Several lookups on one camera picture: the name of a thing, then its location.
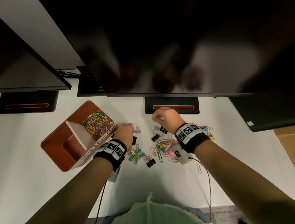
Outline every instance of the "left hand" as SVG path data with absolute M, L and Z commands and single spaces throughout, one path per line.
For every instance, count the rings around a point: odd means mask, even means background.
M 133 124 L 128 123 L 128 124 L 121 124 L 113 137 L 113 139 L 118 139 L 121 142 L 123 142 L 127 149 L 131 146 L 133 142 L 133 132 L 134 132 L 134 127 Z

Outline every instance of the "monitor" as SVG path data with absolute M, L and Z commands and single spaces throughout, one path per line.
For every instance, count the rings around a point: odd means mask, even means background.
M 295 41 L 292 0 L 40 2 L 108 96 L 251 94 Z
M 71 85 L 1 19 L 0 30 L 0 92 L 71 89 Z

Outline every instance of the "gray carpet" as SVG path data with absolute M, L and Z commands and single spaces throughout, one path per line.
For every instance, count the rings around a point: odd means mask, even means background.
M 209 217 L 209 208 L 200 208 L 200 210 Z M 211 222 L 214 224 L 238 224 L 239 219 L 244 220 L 247 224 L 251 224 L 234 205 L 211 208 Z M 97 224 L 101 224 L 103 220 L 103 217 L 98 218 Z M 95 218 L 87 219 L 85 224 L 95 224 Z

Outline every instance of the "monitor stand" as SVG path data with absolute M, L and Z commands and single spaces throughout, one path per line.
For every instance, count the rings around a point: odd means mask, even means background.
M 153 114 L 161 106 L 171 107 L 179 114 L 199 114 L 198 97 L 145 97 L 145 113 Z
M 0 97 L 0 114 L 55 111 L 58 91 L 5 92 Z

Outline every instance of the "hand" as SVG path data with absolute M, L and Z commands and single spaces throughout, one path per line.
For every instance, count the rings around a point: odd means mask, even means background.
M 113 139 L 120 140 L 126 145 L 127 148 L 129 148 L 133 142 L 133 132 L 134 132 L 133 124 L 131 123 L 121 124 L 117 128 Z
M 186 122 L 174 109 L 170 107 L 160 107 L 152 115 L 152 120 L 175 134 L 178 128 Z

